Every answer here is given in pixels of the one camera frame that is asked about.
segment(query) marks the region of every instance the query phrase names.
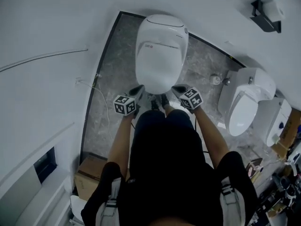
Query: cardboard box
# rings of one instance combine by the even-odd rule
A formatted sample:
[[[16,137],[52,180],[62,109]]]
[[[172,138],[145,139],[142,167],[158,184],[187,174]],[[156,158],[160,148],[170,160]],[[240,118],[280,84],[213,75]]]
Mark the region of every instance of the cardboard box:
[[[75,185],[79,194],[79,198],[88,201],[92,193],[98,186],[103,167],[107,160],[100,159],[89,155],[79,166],[78,171],[74,175]]]
[[[273,151],[278,154],[281,160],[286,160],[287,151],[295,140],[298,131],[298,126],[300,125],[300,119],[301,112],[296,109],[292,109],[292,112],[287,120],[284,130],[280,135],[280,143],[285,148],[280,144],[274,144],[272,146]]]

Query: wall outlet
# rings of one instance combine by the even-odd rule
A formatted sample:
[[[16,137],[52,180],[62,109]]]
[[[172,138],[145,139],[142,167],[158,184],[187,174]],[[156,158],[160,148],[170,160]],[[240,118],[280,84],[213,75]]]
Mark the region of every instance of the wall outlet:
[[[75,78],[75,85],[80,84],[81,81],[82,81],[81,77]]]

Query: black shorts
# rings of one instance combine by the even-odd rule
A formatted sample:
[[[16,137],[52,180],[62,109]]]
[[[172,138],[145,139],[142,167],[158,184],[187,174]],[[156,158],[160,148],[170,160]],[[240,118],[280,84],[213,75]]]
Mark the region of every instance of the black shorts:
[[[173,110],[168,114],[167,117],[165,117],[165,114],[161,111],[150,110],[144,112],[138,119],[135,128],[135,136],[149,126],[155,126],[156,124],[159,125],[166,122],[177,127],[187,127],[194,129],[190,117],[185,111]]]

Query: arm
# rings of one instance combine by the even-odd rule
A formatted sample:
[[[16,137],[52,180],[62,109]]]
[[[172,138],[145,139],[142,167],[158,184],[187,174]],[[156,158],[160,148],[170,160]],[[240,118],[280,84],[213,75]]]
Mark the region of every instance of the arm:
[[[122,118],[108,156],[108,162],[115,162],[119,165],[120,172],[124,178],[127,176],[131,123],[133,117],[134,113]]]
[[[194,114],[202,131],[212,164],[216,169],[224,155],[229,152],[228,146],[216,126],[200,106],[194,110]]]

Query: white toilet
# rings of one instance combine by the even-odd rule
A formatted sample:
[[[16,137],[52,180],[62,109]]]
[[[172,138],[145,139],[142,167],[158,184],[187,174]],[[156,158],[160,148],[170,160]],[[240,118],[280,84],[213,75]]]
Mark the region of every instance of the white toilet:
[[[224,85],[218,110],[225,118],[227,131],[239,136],[251,125],[261,100],[271,100],[276,92],[273,79],[262,69],[242,68],[229,71],[230,83]]]
[[[173,16],[151,15],[141,23],[136,43],[136,77],[152,94],[177,82],[188,47],[188,30]]]

